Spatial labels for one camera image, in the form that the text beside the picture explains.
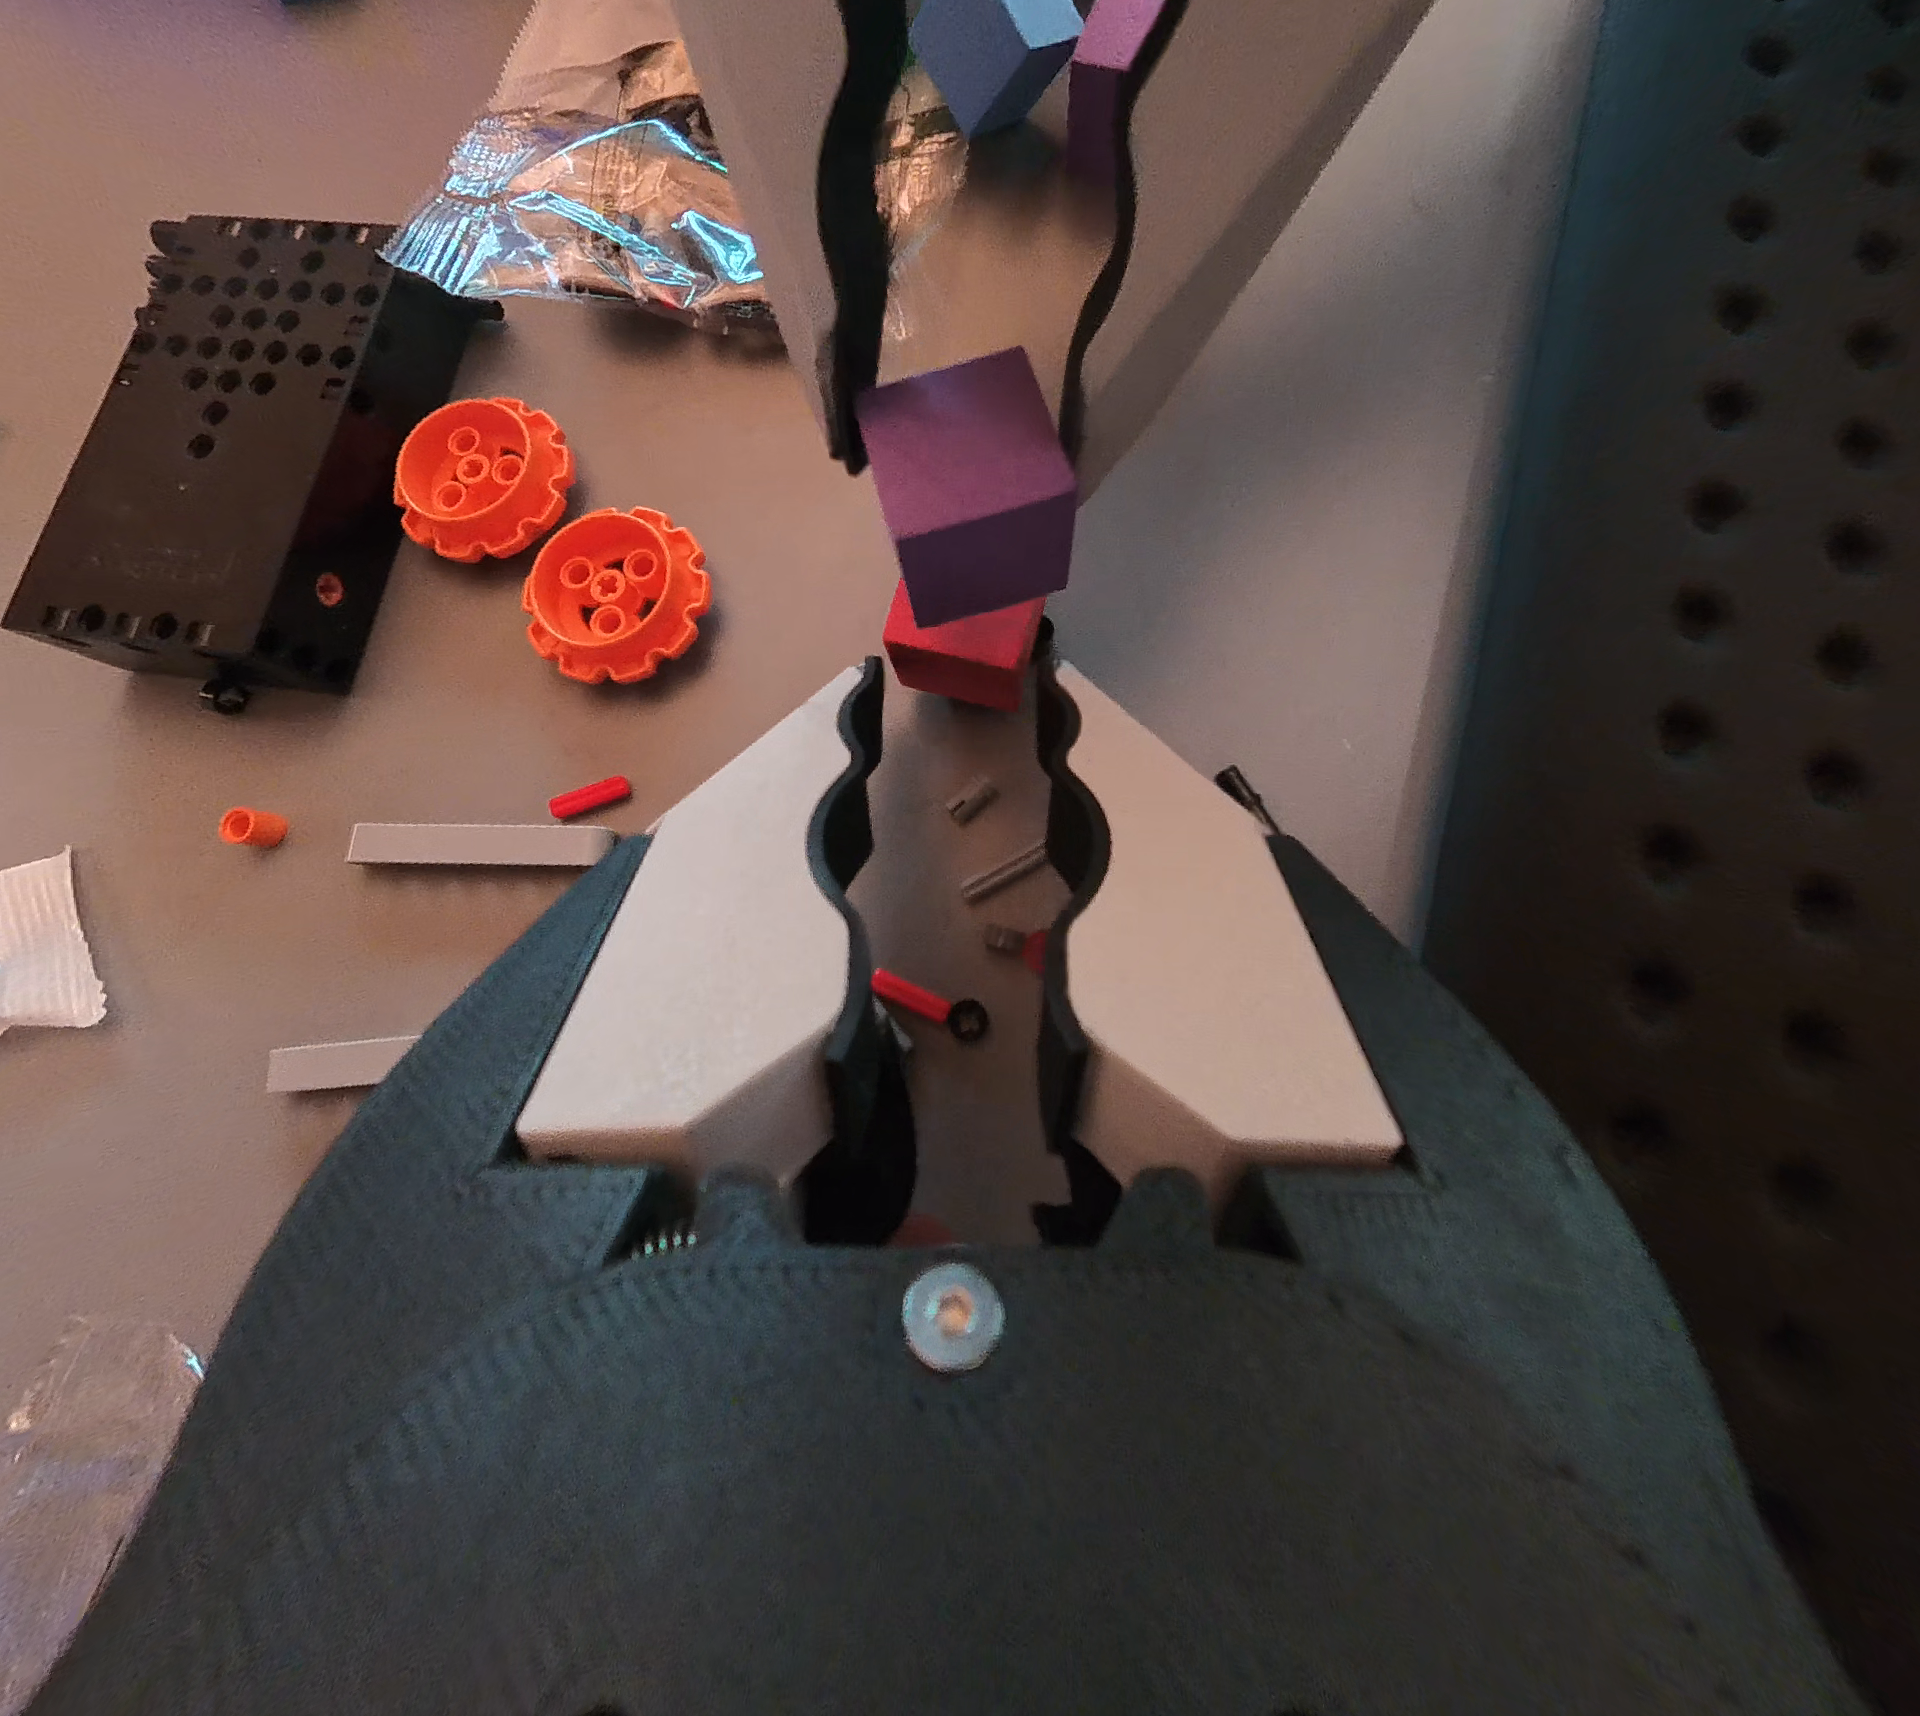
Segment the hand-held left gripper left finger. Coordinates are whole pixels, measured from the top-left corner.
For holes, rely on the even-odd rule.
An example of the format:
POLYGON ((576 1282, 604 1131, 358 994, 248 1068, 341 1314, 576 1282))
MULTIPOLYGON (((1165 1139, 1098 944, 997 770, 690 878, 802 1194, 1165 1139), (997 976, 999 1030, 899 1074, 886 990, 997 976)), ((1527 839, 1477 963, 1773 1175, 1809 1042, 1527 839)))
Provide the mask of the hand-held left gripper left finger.
POLYGON ((530 1157, 805 1173, 866 1139, 881 691, 841 670, 660 817, 516 1121, 530 1157))

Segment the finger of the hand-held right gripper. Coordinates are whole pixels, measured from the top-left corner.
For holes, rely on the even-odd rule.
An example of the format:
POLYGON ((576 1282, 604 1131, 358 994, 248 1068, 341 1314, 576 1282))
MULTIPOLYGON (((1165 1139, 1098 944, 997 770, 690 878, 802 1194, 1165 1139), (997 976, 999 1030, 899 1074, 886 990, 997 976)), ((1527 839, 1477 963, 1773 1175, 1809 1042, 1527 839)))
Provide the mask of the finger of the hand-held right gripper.
POLYGON ((1431 0, 1165 0, 1120 89, 1115 243, 1067 345, 1098 490, 1167 406, 1431 0))
POLYGON ((877 378, 891 297, 876 175, 920 0, 669 3, 786 356, 830 460, 860 475, 852 407, 877 378))

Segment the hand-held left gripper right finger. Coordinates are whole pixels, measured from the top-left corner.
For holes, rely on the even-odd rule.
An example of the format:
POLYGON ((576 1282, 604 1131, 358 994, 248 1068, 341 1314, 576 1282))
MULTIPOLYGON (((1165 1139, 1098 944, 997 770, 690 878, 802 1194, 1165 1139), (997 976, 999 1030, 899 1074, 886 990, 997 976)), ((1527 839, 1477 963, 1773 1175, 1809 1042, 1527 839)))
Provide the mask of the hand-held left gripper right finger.
POLYGON ((1101 1173, 1381 1168, 1403 1131, 1271 839, 1073 665, 1039 666, 1045 1147, 1101 1173))

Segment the purple foam cube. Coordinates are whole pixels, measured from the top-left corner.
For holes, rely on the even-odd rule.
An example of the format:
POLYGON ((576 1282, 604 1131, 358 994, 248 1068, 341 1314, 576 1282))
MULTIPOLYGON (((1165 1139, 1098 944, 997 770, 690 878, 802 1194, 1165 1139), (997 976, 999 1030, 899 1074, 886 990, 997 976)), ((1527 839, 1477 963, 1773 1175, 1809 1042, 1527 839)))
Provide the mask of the purple foam cube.
POLYGON ((1120 89, 1165 0, 1094 0, 1067 62, 1067 175, 1115 189, 1120 89))
POLYGON ((1067 590, 1080 479, 1025 348, 865 390, 855 428, 921 629, 1067 590))

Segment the grey plastic beam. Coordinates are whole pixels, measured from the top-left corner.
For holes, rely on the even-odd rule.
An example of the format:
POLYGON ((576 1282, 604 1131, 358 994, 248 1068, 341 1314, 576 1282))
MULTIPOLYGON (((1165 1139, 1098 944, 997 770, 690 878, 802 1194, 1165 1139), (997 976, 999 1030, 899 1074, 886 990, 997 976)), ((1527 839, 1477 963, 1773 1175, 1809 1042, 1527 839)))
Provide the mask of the grey plastic beam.
POLYGON ((263 1091, 273 1097, 341 1093, 378 1085, 412 1051, 417 1034, 310 1042, 273 1051, 263 1091))
POLYGON ((592 866, 618 836, 572 824, 357 824, 352 866, 592 866))

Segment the red foam cube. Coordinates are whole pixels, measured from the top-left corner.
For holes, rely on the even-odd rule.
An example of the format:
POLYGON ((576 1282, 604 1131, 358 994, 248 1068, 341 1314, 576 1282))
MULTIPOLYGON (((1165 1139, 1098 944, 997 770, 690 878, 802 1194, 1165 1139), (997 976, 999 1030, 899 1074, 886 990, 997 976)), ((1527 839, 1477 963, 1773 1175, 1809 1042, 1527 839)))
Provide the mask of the red foam cube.
POLYGON ((921 627, 897 582, 881 649, 899 686, 1010 717, 1045 618, 1045 601, 1018 601, 972 618, 921 627))

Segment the white plastic pouch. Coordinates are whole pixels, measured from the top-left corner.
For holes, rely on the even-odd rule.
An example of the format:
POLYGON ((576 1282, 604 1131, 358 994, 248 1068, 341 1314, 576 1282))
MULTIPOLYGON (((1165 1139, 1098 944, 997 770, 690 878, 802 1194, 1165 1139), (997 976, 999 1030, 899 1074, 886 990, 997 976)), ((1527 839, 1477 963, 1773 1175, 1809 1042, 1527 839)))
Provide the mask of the white plastic pouch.
POLYGON ((5 866, 5 1034, 86 1030, 109 1016, 69 866, 73 849, 5 866))

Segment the clear bag of orange gears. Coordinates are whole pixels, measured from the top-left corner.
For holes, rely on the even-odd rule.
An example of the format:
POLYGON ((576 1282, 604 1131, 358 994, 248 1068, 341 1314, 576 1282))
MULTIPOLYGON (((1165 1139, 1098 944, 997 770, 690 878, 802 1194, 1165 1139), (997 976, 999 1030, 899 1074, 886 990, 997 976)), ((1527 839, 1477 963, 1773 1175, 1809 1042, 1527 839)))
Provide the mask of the clear bag of orange gears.
POLYGON ((5 1406, 5 1711, 21 1711, 132 1536, 201 1356, 162 1322, 73 1317, 5 1406))

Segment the small clear bag of parts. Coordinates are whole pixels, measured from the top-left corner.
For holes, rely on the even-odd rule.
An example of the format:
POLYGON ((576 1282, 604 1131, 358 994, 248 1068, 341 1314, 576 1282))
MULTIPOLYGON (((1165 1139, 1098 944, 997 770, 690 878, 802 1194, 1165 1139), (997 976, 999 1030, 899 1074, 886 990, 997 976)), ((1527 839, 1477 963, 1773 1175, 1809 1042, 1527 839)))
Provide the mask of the small clear bag of parts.
POLYGON ((604 297, 707 334, 830 330, 815 228, 830 0, 535 0, 493 99, 384 246, 466 299, 604 297))

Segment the orange gear wheel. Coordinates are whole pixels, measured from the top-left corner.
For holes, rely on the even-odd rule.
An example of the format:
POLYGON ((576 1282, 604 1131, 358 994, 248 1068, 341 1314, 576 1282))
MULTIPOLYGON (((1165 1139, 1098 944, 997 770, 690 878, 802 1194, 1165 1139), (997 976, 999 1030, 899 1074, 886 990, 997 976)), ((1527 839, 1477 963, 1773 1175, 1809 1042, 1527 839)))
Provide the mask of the orange gear wheel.
POLYGON ((521 580, 527 640, 576 684, 641 684, 694 654, 710 608, 699 542, 656 507, 563 523, 521 580))

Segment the orange gear stack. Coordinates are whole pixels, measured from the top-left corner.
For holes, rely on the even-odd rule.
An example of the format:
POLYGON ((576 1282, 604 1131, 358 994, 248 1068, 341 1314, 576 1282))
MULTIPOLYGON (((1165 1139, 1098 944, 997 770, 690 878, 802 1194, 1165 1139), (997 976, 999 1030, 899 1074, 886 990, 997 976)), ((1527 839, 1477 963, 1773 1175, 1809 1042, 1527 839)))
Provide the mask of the orange gear stack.
POLYGON ((399 532, 456 563, 510 559, 563 523, 576 454, 521 399, 451 399, 399 440, 399 532))

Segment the dark perforated panel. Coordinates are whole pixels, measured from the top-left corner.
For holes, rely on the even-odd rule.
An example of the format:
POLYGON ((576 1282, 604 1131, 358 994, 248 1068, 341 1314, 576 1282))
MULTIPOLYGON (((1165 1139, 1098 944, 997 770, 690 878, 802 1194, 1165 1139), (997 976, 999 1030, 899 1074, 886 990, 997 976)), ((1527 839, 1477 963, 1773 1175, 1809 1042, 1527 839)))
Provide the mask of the dark perforated panel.
POLYGON ((1427 963, 1916 1711, 1916 0, 1603 0, 1427 963))

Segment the black perforated control box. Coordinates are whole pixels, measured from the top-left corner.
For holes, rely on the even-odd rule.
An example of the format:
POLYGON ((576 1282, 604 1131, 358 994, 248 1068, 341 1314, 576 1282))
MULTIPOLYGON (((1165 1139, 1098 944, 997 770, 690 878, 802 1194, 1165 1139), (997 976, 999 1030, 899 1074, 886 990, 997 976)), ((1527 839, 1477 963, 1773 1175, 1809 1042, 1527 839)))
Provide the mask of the black perforated control box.
POLYGON ((8 601, 132 674, 344 696, 404 542, 396 456, 498 299, 393 266, 389 222, 151 222, 149 297, 8 601))

